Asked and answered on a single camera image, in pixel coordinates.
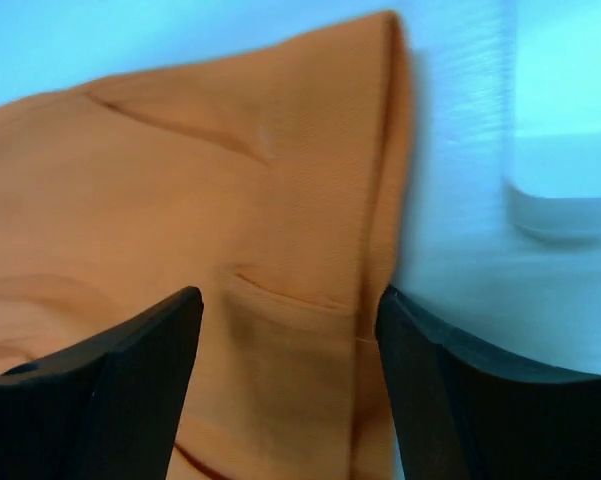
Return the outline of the orange trousers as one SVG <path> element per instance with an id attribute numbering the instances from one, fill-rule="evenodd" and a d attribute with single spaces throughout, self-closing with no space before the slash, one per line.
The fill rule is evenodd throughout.
<path id="1" fill-rule="evenodd" d="M 411 93 L 382 11 L 0 107 L 0 372 L 195 286 L 171 478 L 391 478 Z"/>

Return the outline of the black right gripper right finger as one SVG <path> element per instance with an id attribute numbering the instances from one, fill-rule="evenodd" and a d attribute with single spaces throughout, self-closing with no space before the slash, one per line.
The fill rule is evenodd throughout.
<path id="1" fill-rule="evenodd" d="M 601 376 L 509 353 L 388 288 L 376 340 L 409 479 L 601 479 Z"/>

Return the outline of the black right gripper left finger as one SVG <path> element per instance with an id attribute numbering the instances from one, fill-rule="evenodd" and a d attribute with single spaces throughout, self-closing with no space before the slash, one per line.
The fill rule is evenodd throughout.
<path id="1" fill-rule="evenodd" d="M 201 292 L 0 375 L 0 479 L 163 479 L 194 366 Z"/>

